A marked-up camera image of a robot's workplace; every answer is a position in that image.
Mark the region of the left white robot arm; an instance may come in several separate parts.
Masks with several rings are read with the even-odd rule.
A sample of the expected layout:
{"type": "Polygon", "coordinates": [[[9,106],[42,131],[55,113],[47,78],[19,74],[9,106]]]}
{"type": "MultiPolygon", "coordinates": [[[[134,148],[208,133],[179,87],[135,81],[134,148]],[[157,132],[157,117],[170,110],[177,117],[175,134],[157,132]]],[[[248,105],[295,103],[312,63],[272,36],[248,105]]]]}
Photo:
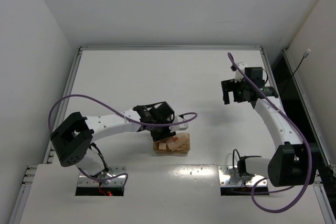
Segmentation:
{"type": "Polygon", "coordinates": [[[121,116],[83,116],[74,112],[51,133],[50,138],[62,167],[77,166],[95,177],[107,166],[101,155],[92,150],[92,143],[108,136],[142,131],[149,131],[153,141],[159,141],[175,135],[169,124],[178,120],[166,102],[152,107],[137,105],[122,112],[121,116]]]}

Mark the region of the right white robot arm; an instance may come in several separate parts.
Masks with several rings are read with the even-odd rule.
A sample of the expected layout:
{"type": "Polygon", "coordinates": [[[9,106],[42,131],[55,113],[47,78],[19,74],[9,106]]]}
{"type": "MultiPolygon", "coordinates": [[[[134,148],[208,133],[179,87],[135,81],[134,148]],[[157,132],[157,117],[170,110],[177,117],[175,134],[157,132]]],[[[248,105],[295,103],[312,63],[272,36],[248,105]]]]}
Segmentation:
{"type": "Polygon", "coordinates": [[[306,146],[301,134],[285,118],[286,114],[276,89],[266,86],[261,67],[246,67],[235,72],[235,77],[221,82],[223,101],[229,104],[229,93],[234,102],[248,102],[262,118],[274,142],[275,152],[267,159],[258,155],[242,156],[237,162],[239,176],[257,174],[270,180],[273,186],[298,186],[314,182],[316,159],[319,150],[316,144],[306,146]]]}

